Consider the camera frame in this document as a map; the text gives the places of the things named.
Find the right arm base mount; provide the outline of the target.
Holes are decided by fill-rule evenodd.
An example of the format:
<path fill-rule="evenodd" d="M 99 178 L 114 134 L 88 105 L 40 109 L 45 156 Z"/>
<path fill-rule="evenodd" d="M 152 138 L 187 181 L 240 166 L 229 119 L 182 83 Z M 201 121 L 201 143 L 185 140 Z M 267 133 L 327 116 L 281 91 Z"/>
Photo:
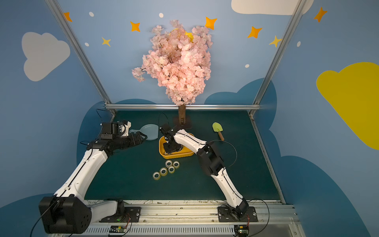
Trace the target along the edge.
<path fill-rule="evenodd" d="M 250 222 L 259 222 L 256 209 L 253 206 L 250 206 L 243 216 L 235 214 L 227 205 L 218 206 L 217 213 L 219 222 L 248 222 L 248 217 Z"/>

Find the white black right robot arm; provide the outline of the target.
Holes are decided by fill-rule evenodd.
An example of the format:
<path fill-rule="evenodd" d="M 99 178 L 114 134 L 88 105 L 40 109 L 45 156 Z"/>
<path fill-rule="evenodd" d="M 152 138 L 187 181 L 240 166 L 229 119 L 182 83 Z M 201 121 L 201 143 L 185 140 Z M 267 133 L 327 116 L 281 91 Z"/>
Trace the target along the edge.
<path fill-rule="evenodd" d="M 234 217 L 242 218 L 248 210 L 248 202 L 230 179 L 215 143 L 198 139 L 184 129 L 171 128 L 168 124 L 164 124 L 159 130 L 166 140 L 163 148 L 168 154 L 186 147 L 197 155 L 203 172 L 216 181 Z"/>

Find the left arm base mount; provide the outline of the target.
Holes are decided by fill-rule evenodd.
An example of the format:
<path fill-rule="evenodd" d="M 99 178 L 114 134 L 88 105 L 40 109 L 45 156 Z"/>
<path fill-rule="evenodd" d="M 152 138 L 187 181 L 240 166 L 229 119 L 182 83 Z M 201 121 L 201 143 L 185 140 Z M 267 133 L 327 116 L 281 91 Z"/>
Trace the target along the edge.
<path fill-rule="evenodd" d="M 138 223 L 141 215 L 141 207 L 130 206 L 122 199 L 117 199 L 117 209 L 114 215 L 108 215 L 102 218 L 100 223 L 116 223 L 127 222 L 130 220 L 133 223 Z"/>

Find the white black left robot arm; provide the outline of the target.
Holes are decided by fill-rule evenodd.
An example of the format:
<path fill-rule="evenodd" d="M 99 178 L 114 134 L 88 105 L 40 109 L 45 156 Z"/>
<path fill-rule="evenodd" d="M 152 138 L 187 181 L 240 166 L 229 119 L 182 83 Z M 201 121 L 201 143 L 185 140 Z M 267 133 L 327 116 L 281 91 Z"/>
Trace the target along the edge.
<path fill-rule="evenodd" d="M 121 200 L 106 200 L 87 205 L 84 198 L 97 172 L 115 150 L 138 146 L 147 135 L 132 132 L 128 136 L 91 141 L 82 161 L 54 195 L 44 197 L 38 208 L 40 220 L 48 234 L 82 234 L 90 224 L 102 219 L 125 218 Z"/>

